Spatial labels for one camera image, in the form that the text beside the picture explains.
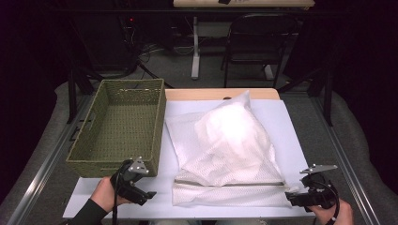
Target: wicker basket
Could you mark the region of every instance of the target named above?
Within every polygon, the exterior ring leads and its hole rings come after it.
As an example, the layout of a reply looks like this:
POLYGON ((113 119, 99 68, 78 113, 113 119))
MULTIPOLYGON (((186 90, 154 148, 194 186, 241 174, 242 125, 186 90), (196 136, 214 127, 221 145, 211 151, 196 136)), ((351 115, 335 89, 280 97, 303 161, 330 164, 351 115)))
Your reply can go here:
POLYGON ((165 108, 162 79, 102 81, 67 164, 81 177, 103 177, 142 157, 156 176, 165 108))

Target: table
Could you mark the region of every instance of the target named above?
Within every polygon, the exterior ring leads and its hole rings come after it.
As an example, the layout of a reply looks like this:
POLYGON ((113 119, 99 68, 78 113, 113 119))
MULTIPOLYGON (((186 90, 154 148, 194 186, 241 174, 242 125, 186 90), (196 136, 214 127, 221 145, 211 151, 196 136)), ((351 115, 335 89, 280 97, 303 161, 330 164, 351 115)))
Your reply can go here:
MULTIPOLYGON (((176 8, 309 8, 314 5, 314 0, 232 0, 228 5, 220 4, 216 0, 174 0, 176 8)), ((226 37, 228 34, 228 22, 204 22, 205 27, 200 29, 201 24, 197 17, 193 17, 193 61, 191 78, 199 79, 199 36, 202 37, 226 37)))
MULTIPOLYGON (((243 93, 245 88, 234 89, 166 89, 166 115, 192 113, 212 109, 224 98, 233 98, 243 93)), ((277 151, 278 165, 291 187, 303 188, 299 171, 307 167, 284 103, 275 89, 249 89, 253 113, 268 131, 277 151)), ((300 207, 224 207, 191 205, 172 206, 172 184, 178 173, 174 148, 166 127, 163 127, 161 157, 157 177, 146 177, 136 183, 144 191, 157 191, 153 199, 145 205, 124 204, 119 206, 118 217, 127 219, 222 219, 222 218, 297 218, 313 217, 300 207)), ((96 187, 99 178, 80 178, 64 218, 72 218, 84 205, 96 187)))

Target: sleeve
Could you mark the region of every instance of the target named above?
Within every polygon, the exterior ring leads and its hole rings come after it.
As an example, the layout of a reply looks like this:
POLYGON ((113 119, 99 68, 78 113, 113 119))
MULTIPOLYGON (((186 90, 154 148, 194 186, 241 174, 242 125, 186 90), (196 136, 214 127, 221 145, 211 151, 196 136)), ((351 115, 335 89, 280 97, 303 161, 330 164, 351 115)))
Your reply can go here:
POLYGON ((91 199, 88 199, 68 225, 98 225, 108 213, 91 199))

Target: person's hand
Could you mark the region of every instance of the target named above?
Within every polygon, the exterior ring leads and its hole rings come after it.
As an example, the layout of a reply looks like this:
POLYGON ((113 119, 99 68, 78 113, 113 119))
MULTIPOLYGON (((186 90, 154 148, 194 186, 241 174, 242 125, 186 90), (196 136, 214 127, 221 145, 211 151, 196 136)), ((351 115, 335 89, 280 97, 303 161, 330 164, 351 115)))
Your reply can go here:
MULTIPOLYGON (((114 187, 112 187, 110 176, 105 176, 99 181, 90 198, 106 212, 109 213, 112 211, 114 207, 115 190, 114 187)), ((117 205, 123 203, 130 202, 120 196, 117 196, 117 205)))
MULTIPOLYGON (((334 215, 334 210, 336 209, 336 205, 331 207, 330 209, 324 209, 320 206, 308 206, 311 209, 316 217, 322 224, 326 224, 334 215)), ((354 224, 354 213, 352 211, 351 205, 344 200, 340 199, 340 211, 337 216, 334 225, 353 225, 354 224)))

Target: white mesh bag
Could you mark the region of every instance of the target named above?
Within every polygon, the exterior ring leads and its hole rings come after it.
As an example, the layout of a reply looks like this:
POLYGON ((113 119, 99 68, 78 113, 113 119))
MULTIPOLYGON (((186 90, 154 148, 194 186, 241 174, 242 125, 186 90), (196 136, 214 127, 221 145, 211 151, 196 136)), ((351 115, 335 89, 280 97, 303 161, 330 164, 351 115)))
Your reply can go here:
POLYGON ((249 91, 208 112, 165 119, 179 164, 173 205, 290 206, 249 91))

